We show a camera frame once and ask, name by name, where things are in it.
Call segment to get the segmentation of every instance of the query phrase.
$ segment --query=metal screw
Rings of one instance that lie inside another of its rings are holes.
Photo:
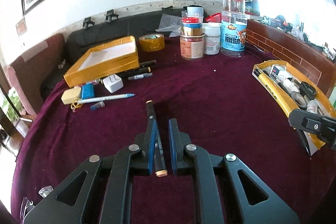
[[[99,156],[98,155],[92,155],[90,158],[89,158],[89,161],[90,162],[97,162],[99,161]]]
[[[128,147],[129,150],[131,151],[136,151],[139,149],[139,146],[137,144],[131,144],[129,147]]]
[[[194,145],[194,144],[188,144],[187,145],[187,150],[189,150],[189,151],[194,151],[194,150],[196,150],[196,145]]]
[[[235,161],[237,159],[236,155],[234,154],[226,154],[225,158],[227,161]]]

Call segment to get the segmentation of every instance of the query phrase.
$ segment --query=clear plastic jar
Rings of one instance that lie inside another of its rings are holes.
[[[245,0],[223,0],[223,10],[226,12],[245,13]]]
[[[222,11],[220,52],[230,57],[241,57],[245,49],[246,26],[249,15]]]

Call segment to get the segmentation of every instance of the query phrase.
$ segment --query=beige eraser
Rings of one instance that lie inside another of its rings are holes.
[[[63,92],[63,95],[61,97],[63,104],[70,105],[75,100],[82,97],[82,88],[79,86],[75,86],[72,89],[68,89]]]

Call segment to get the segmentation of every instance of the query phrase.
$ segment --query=packing tape roll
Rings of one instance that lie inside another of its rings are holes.
[[[307,101],[304,99],[304,97],[299,92],[292,91],[291,97],[301,109],[307,108]]]
[[[139,41],[145,52],[156,52],[165,48],[165,38],[160,33],[144,35],[139,38]]]

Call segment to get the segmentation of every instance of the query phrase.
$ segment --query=purple tablecloth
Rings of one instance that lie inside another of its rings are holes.
[[[38,203],[40,188],[57,186],[91,155],[114,155],[132,144],[146,130],[145,102],[153,100],[169,175],[135,178],[132,223],[193,222],[191,177],[175,177],[170,167],[170,118],[209,153],[236,154],[306,220],[334,178],[335,157],[323,147],[310,160],[281,108],[251,75],[253,65],[269,56],[247,46],[242,58],[218,54],[187,61],[178,39],[171,39],[162,51],[139,49],[141,62],[153,59],[153,77],[124,81],[119,91],[135,97],[106,102],[95,111],[88,104],[73,113],[60,99],[66,83],[57,85],[17,157],[13,216],[19,219],[23,197]],[[109,94],[102,85],[95,92]]]

